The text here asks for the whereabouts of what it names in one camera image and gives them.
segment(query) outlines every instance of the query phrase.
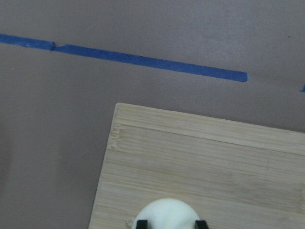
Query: cutting board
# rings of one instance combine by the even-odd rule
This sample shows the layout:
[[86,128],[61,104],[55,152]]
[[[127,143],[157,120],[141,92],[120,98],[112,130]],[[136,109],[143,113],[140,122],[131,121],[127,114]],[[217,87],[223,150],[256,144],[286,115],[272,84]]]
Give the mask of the cutting board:
[[305,229],[305,134],[117,104],[90,229],[176,198],[210,229]]

